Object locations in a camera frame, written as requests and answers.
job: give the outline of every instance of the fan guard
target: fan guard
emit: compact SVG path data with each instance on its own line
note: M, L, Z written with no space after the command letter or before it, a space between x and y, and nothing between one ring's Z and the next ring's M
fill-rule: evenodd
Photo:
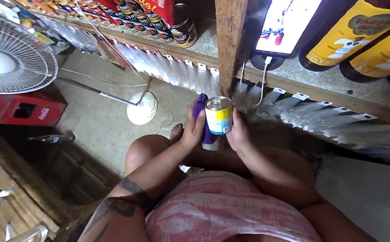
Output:
M0 18L0 94L36 91L58 74L49 47L23 27Z

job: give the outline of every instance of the wooden post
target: wooden post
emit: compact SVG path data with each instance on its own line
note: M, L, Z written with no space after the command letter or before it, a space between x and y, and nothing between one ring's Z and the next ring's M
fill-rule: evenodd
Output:
M232 75L246 8L247 0L216 0L219 77L225 96L231 95Z

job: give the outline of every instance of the hand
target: hand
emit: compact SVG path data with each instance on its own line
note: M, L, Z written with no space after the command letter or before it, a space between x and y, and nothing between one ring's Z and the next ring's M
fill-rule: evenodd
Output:
M238 153L250 147L252 142L249 138L249 129L241 119L236 107L232 112L232 121L234 123L232 130L226 134L226 138L231 148Z
M197 100L198 99L195 99L191 106L189 106L188 118L186 119L183 136L180 139L180 143L190 150L192 150L201 141L205 123L205 110L201 110L201 112L199 112L196 122L194 120L194 105Z

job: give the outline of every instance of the can lid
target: can lid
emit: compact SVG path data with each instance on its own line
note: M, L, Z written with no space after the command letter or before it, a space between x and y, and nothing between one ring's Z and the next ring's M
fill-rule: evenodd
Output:
M229 97L217 96L212 97L205 103L205 108L210 110L224 110L232 105L232 100Z
M189 8L185 3L174 4L174 24L173 28L177 28L186 24L190 18Z

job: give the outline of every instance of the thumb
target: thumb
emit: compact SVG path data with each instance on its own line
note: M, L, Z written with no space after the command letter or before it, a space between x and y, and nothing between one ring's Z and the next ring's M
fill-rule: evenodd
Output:
M194 133L195 134L202 134L202 131L204 129L204 123L205 123L205 110L201 110L198 114L198 118L195 123Z
M236 107L232 110L232 122L236 127L241 127L241 117Z

